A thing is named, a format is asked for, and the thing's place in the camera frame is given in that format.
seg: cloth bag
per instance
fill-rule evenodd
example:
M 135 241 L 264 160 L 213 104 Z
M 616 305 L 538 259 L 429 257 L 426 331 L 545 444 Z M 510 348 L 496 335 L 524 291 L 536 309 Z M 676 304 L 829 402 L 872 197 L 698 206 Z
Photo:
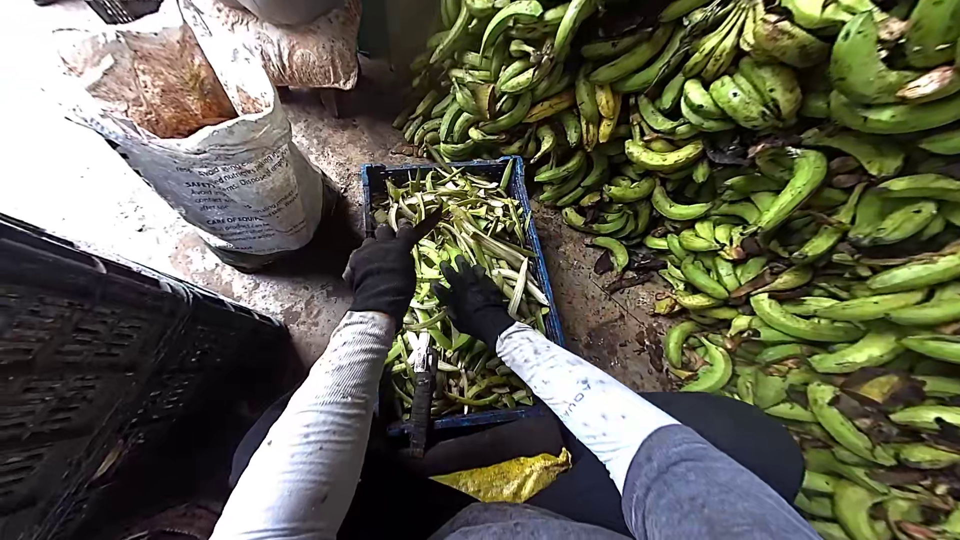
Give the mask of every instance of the cloth bag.
M 338 191 L 294 145 L 260 59 L 187 21 L 156 32 L 60 30 L 67 116 L 95 130 L 224 261 L 296 250 Z

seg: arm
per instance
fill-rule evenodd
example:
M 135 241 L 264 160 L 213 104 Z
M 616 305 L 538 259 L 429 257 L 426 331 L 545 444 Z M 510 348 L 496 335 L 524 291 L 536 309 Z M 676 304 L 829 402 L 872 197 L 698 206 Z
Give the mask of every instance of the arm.
M 383 313 L 347 313 L 253 454 L 214 539 L 336 537 L 360 478 L 393 331 Z
M 656 429 L 678 424 L 618 380 L 527 325 L 513 323 L 502 332 L 496 353 L 607 467 L 621 493 L 640 444 Z
M 452 322 L 495 347 L 604 464 L 636 538 L 817 538 L 753 473 L 596 366 L 515 322 L 482 269 L 457 264 L 460 272 L 444 268 L 450 289 L 437 290 Z

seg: sack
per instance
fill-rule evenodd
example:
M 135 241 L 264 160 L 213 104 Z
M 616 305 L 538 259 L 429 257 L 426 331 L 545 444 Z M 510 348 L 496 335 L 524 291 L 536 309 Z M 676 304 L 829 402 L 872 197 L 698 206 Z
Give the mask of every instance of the sack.
M 184 5 L 189 26 L 56 32 L 60 99 L 218 255 L 253 269 L 310 241 L 337 192 L 294 145 L 259 60 Z
M 523 503 L 553 483 L 557 475 L 570 466 L 570 452 L 562 448 L 556 457 L 550 454 L 515 457 L 490 467 L 430 479 L 460 490 L 483 503 Z
M 186 19 L 188 24 L 193 26 L 193 20 L 215 38 L 247 43 L 260 55 L 276 86 L 349 90 L 356 85 L 360 0 L 345 0 L 337 9 L 299 26 L 277 26 L 220 0 L 180 0 L 181 9 L 187 3 L 197 14 L 195 19 Z M 259 4 L 277 11 L 281 3 Z

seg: black glove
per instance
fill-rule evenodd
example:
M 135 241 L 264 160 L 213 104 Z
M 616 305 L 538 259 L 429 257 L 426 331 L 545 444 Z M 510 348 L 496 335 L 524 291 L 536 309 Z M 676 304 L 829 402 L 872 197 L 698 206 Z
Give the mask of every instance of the black glove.
M 410 254 L 415 242 L 412 227 L 400 227 L 396 235 L 389 225 L 380 225 L 359 249 L 350 254 L 344 281 L 353 289 L 348 311 L 380 311 L 394 318 L 400 329 L 403 315 L 417 287 L 417 271 Z
M 458 331 L 479 337 L 491 351 L 496 350 L 496 338 L 515 322 L 507 311 L 507 297 L 496 286 L 483 266 L 470 267 L 464 256 L 456 259 L 459 272 L 446 262 L 441 263 L 450 288 L 433 283 L 433 293 L 442 304 L 450 322 Z

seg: dirty floor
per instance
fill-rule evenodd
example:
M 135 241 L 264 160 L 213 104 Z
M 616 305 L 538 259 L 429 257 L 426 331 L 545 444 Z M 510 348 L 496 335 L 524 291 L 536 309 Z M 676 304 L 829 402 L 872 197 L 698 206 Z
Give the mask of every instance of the dirty floor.
M 77 12 L 86 9 L 76 0 L 68 4 Z M 44 19 L 44 9 L 27 0 L 8 8 L 14 12 L 0 26 L 16 24 L 21 31 L 0 28 L 0 44 L 24 52 L 0 61 L 6 73 L 20 74 L 17 86 L 2 90 L 5 120 L 22 136 L 5 143 L 5 153 L 19 159 L 8 163 L 0 183 L 0 212 L 274 315 L 289 327 L 300 358 L 313 362 L 350 302 L 339 274 L 360 240 L 360 166 L 409 160 L 390 152 L 401 141 L 390 126 L 402 87 L 393 73 L 382 63 L 363 61 L 357 88 L 339 96 L 340 118 L 324 108 L 316 91 L 281 94 L 294 141 L 342 189 L 343 216 L 323 225 L 304 253 L 249 275 L 217 259 L 98 135 L 62 118 L 43 91 L 56 58 L 40 36 L 56 21 Z M 36 47 L 3 42 L 23 36 L 25 27 L 37 37 Z M 551 209 L 536 208 L 535 217 L 568 348 L 636 390 L 664 388 L 660 336 L 669 322 L 649 314 L 662 286 L 646 283 L 607 294 L 603 286 L 611 278 L 592 273 L 600 252 L 586 246 L 587 238 Z

